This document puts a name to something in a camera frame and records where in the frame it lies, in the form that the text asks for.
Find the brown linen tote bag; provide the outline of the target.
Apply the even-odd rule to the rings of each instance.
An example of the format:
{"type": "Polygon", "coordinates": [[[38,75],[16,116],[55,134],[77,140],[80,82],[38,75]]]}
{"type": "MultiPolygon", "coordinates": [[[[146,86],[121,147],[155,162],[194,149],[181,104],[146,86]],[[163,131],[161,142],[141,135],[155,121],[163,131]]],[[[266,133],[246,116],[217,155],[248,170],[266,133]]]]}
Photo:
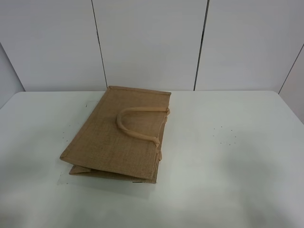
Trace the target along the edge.
{"type": "Polygon", "coordinates": [[[60,155],[71,175],[156,183],[169,92],[110,86],[60,155]]]}

